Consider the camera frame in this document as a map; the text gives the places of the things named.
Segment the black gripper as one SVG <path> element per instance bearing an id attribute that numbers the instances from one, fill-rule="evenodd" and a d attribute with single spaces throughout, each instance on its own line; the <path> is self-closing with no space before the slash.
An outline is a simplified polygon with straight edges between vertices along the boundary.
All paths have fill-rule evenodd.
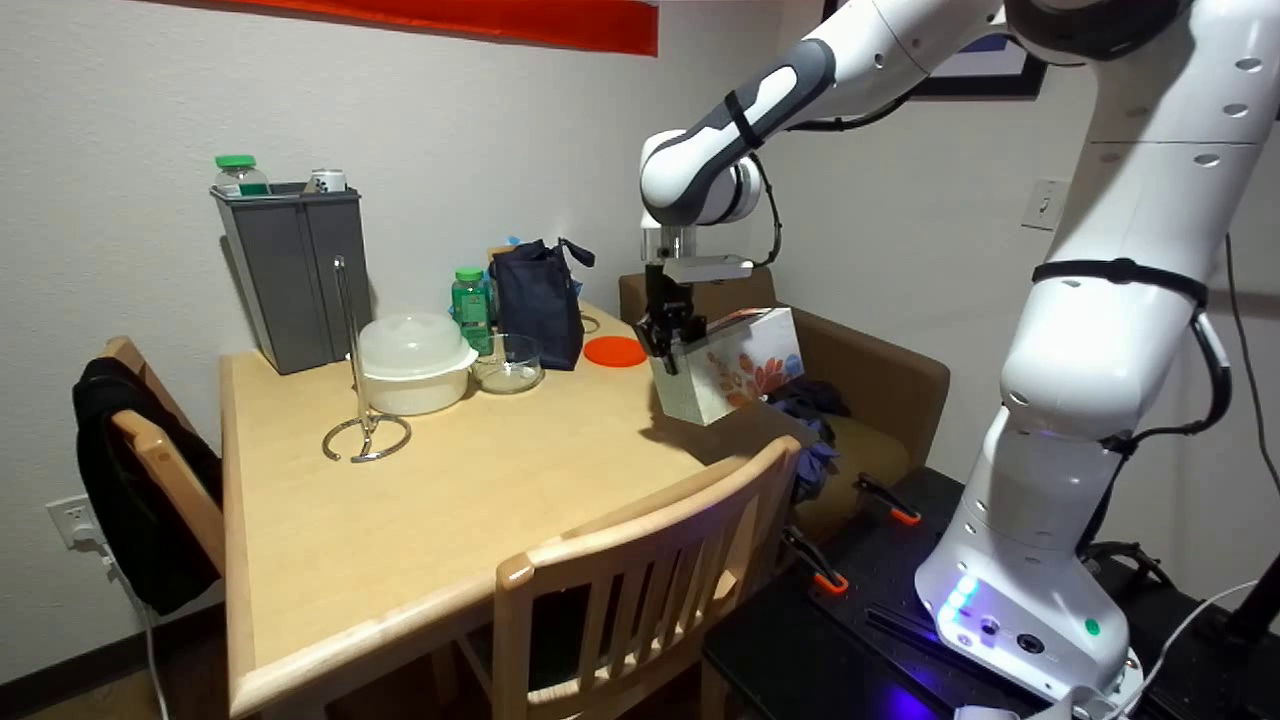
<path id="1" fill-rule="evenodd" d="M 668 374 L 679 370 L 679 358 L 703 340 L 703 314 L 695 311 L 694 287 L 677 285 L 660 263 L 646 268 L 646 314 L 637 331 L 647 355 L 663 358 Z"/>

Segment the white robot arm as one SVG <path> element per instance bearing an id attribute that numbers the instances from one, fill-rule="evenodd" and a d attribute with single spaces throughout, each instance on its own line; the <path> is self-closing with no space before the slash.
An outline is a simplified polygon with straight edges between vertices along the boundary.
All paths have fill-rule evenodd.
<path id="1" fill-rule="evenodd" d="M 939 643 L 1080 720 L 1154 672 L 1080 561 L 1184 340 L 1280 98 L 1280 0 L 845 0 L 703 119 L 642 149 L 663 231 L 758 204 L 747 150 L 826 96 L 867 117 L 989 32 L 1095 72 L 1058 243 L 1031 270 L 980 464 L 914 589 Z"/>

